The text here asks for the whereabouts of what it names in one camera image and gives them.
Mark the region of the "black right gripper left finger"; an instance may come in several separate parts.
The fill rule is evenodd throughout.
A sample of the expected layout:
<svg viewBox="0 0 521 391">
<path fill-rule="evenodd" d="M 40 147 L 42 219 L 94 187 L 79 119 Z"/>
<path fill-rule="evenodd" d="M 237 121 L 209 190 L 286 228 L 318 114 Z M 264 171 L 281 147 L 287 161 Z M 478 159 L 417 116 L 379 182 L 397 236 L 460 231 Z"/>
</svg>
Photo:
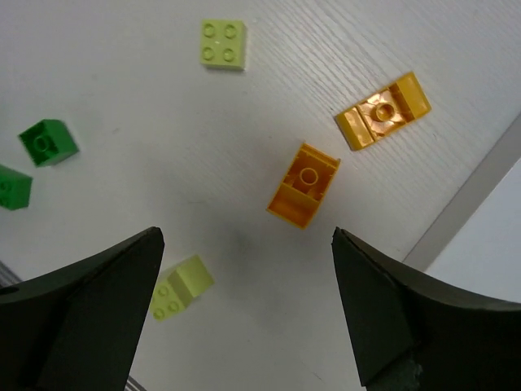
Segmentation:
<svg viewBox="0 0 521 391">
<path fill-rule="evenodd" d="M 1 289 L 3 390 L 122 390 L 164 253 L 160 228 Z"/>
</svg>

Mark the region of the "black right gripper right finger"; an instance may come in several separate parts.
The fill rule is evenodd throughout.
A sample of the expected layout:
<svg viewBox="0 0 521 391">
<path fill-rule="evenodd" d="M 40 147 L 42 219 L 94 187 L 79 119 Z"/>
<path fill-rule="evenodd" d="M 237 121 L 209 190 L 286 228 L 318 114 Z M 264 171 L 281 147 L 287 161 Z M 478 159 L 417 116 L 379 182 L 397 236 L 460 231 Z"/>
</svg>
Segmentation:
<svg viewBox="0 0 521 391">
<path fill-rule="evenodd" d="M 432 278 L 342 228 L 332 252 L 365 389 L 519 389 L 518 303 Z"/>
</svg>

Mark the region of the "yellow lego brick slope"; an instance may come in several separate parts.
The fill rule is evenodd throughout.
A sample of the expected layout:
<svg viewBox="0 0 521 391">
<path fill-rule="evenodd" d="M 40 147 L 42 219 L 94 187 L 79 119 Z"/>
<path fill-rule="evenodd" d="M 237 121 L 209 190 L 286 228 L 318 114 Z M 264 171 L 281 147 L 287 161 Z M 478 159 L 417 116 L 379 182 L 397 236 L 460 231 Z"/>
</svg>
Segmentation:
<svg viewBox="0 0 521 391">
<path fill-rule="evenodd" d="M 305 229 L 317 213 L 340 162 L 302 143 L 266 210 Z"/>
</svg>

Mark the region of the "yellow long lego brick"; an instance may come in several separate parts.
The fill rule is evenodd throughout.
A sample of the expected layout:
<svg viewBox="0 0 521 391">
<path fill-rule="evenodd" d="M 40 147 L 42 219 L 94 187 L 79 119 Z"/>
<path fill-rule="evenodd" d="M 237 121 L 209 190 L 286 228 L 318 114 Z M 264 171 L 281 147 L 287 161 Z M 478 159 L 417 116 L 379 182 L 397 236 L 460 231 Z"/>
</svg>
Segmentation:
<svg viewBox="0 0 521 391">
<path fill-rule="evenodd" d="M 353 151 L 360 151 L 431 111 L 418 79 L 408 72 L 335 116 Z"/>
</svg>

